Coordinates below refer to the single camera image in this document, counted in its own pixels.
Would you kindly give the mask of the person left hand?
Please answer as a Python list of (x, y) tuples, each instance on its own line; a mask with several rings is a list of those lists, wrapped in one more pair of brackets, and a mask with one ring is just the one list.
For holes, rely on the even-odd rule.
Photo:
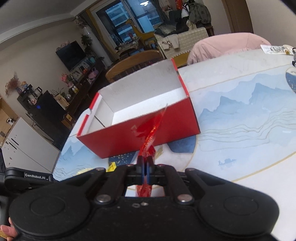
[(10, 225), (1, 225), (1, 232), (6, 235), (7, 241), (14, 240), (15, 237), (18, 236), (18, 232), (16, 231), (11, 218), (9, 217)]

